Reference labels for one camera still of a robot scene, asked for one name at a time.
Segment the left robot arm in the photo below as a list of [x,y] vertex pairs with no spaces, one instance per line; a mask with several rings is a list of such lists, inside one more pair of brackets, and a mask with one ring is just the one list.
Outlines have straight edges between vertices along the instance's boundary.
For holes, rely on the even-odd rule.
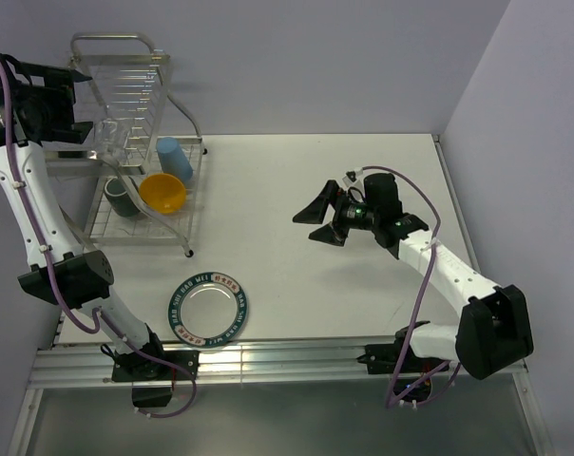
[[77,70],[22,63],[0,53],[0,186],[20,228],[29,272],[23,291],[61,308],[82,332],[105,333],[115,365],[134,379],[168,370],[158,336],[113,289],[114,275],[100,250],[88,251],[69,228],[50,185],[45,143],[82,144],[94,129],[74,116]]

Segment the clear glass cup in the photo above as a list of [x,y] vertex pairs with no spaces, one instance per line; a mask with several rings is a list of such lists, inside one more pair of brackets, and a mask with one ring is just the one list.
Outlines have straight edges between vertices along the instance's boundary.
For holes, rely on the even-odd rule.
[[106,118],[95,125],[93,150],[98,156],[109,156],[116,160],[124,154],[133,122],[127,118]]

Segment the yellow plastic bowl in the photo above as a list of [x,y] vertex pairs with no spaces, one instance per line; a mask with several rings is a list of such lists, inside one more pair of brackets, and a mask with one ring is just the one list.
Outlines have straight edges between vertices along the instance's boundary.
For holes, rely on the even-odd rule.
[[187,191],[183,183],[171,174],[147,176],[139,186],[141,199],[160,214],[173,214],[182,209]]

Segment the dark grey mug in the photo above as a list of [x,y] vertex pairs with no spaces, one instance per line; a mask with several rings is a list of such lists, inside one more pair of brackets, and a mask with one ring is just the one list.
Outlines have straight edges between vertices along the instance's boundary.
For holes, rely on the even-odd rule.
[[127,194],[124,185],[117,178],[106,181],[104,195],[115,213],[125,219],[139,219],[142,212]]

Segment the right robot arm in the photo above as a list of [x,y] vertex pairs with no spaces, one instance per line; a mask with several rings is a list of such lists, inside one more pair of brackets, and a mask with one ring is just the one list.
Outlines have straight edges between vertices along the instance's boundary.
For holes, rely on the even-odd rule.
[[[163,340],[172,294],[189,277],[223,273],[244,289],[242,341],[390,335],[411,320],[437,330],[394,347],[412,371],[432,349],[454,356],[463,309],[502,286],[473,272],[443,164],[430,135],[220,135],[206,141],[193,227],[194,255],[175,245],[105,245],[115,289]],[[329,180],[363,167],[399,172],[407,213],[430,227],[397,255],[369,232],[342,247],[309,238],[294,215]]]

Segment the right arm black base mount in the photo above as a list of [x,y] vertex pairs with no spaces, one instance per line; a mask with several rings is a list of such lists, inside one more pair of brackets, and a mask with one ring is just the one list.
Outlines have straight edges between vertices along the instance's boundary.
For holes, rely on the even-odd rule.
[[[364,352],[356,358],[356,361],[366,367],[369,375],[394,374],[399,354],[400,346],[397,343],[369,344],[364,347]],[[424,376],[440,366],[442,366],[441,371],[447,371],[450,368],[449,364],[445,364],[444,361],[438,358],[416,357],[411,348],[408,348],[400,372],[406,376],[408,374]],[[404,390],[407,390],[413,382],[413,377],[410,378],[407,376],[405,379],[399,377],[393,388],[393,393],[395,395],[400,394]],[[403,401],[410,404],[419,404],[420,402],[427,401],[431,397],[431,392],[432,383],[430,379],[427,379],[424,383],[413,388],[403,398]]]

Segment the blue plastic cup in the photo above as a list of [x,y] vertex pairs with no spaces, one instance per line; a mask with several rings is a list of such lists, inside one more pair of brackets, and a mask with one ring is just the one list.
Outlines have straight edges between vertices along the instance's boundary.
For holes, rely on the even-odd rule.
[[158,139],[156,151],[164,173],[178,178],[184,184],[192,179],[193,168],[177,139],[172,137]]

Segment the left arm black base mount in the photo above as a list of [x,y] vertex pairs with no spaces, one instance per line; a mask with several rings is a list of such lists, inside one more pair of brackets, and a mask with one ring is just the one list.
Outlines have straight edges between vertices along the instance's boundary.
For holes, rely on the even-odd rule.
[[[115,362],[111,381],[131,385],[131,402],[136,412],[147,418],[167,419],[181,415],[192,406],[198,392],[198,351],[167,351],[163,363],[135,356],[143,363],[128,368]],[[185,402],[174,408],[171,401],[178,398],[179,382],[189,383],[191,390]]]

